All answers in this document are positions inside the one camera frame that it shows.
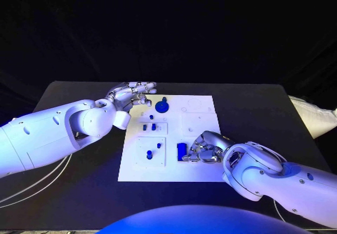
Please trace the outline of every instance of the white panel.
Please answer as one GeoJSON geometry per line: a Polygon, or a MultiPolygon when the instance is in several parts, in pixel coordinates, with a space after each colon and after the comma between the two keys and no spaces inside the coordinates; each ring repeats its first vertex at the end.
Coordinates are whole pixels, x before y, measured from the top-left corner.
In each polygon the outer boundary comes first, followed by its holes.
{"type": "Polygon", "coordinates": [[[134,166],[143,167],[164,167],[166,166],[166,138],[164,137],[139,137],[137,138],[137,153],[133,160],[134,166]],[[153,152],[153,158],[147,159],[147,151],[153,152]]]}
{"type": "Polygon", "coordinates": [[[118,181],[224,182],[222,163],[177,162],[177,143],[186,143],[190,147],[203,131],[221,133],[212,96],[147,95],[147,98],[153,100],[153,106],[139,105],[130,110],[131,120],[126,134],[118,181]],[[169,111],[159,113],[154,106],[163,97],[167,98],[169,111]],[[162,126],[160,134],[152,131],[153,123],[162,126]],[[150,145],[140,148],[137,144],[140,138],[166,139],[164,167],[147,166],[146,152],[150,147],[156,148],[157,144],[150,140],[150,145]],[[139,161],[136,164],[136,155],[144,160],[144,164],[139,165],[139,161]]]}

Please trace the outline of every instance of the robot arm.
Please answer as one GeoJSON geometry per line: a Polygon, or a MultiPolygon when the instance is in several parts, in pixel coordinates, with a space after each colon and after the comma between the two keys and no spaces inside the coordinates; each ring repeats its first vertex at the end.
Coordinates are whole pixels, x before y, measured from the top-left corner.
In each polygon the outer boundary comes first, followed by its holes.
{"type": "Polygon", "coordinates": [[[262,145],[236,144],[228,137],[205,131],[185,161],[224,163],[224,180],[249,200],[270,196],[284,208],[311,221],[337,228],[337,175],[287,162],[262,145]]]}
{"type": "Polygon", "coordinates": [[[156,93],[154,86],[121,83],[104,99],[72,102],[10,121],[0,128],[0,178],[61,160],[98,141],[113,125],[126,129],[127,111],[133,105],[152,105],[144,93],[156,93]]]}

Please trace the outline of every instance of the white puzzle board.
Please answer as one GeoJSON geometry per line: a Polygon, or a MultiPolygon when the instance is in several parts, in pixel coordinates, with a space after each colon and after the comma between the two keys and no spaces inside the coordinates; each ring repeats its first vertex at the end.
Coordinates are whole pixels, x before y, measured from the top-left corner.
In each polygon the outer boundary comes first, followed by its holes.
{"type": "Polygon", "coordinates": [[[203,131],[221,133],[212,96],[147,95],[147,98],[153,106],[139,105],[130,111],[118,181],[224,182],[222,163],[177,161],[177,143],[188,144],[189,152],[203,131]],[[169,111],[159,113],[154,106],[163,97],[167,98],[169,111]]]}

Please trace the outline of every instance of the table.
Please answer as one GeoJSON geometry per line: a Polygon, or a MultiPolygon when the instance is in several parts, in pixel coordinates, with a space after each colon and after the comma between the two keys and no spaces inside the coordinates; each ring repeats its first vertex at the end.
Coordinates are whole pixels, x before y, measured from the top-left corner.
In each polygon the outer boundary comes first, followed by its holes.
{"type": "MultiPolygon", "coordinates": [[[[35,111],[81,99],[98,100],[117,84],[55,81],[35,111]]],[[[159,83],[157,90],[166,95],[212,95],[224,135],[236,142],[252,140],[288,161],[330,171],[280,85],[159,83]]],[[[114,127],[98,142],[74,154],[51,187],[29,200],[0,209],[0,230],[98,230],[139,212],[185,204],[229,206],[280,218],[270,197],[249,201],[226,183],[118,182],[124,137],[126,131],[114,127]]],[[[2,178],[0,196],[7,197],[26,188],[58,164],[2,178]]],[[[287,222],[303,228],[321,227],[278,208],[287,222]]]]}

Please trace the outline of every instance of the black curtain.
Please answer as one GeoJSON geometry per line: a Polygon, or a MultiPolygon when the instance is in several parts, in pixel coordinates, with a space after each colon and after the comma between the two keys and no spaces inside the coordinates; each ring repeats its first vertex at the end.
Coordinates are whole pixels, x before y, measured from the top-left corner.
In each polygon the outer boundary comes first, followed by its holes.
{"type": "Polygon", "coordinates": [[[326,3],[13,0],[0,8],[0,117],[55,80],[283,84],[336,108],[337,17],[326,3]]]}

